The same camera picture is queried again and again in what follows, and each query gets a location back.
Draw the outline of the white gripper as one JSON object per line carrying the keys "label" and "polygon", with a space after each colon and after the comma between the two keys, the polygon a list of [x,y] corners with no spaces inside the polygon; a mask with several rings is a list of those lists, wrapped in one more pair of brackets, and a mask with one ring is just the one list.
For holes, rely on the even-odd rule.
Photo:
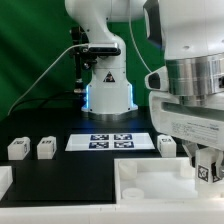
{"label": "white gripper", "polygon": [[[188,107],[169,93],[149,94],[151,120],[157,132],[180,139],[190,165],[195,166],[198,144],[224,150],[224,93],[210,95],[205,107]],[[224,159],[215,163],[216,176],[224,178]]]}

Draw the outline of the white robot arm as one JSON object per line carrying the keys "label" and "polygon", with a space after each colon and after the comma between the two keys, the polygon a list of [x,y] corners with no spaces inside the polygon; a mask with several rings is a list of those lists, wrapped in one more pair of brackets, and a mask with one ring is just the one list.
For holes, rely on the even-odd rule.
{"label": "white robot arm", "polygon": [[126,79],[127,50],[111,22],[143,19],[164,66],[148,72],[151,121],[183,140],[198,178],[224,178],[224,0],[65,0],[87,38],[80,51],[92,72],[83,112],[99,118],[136,111]]}

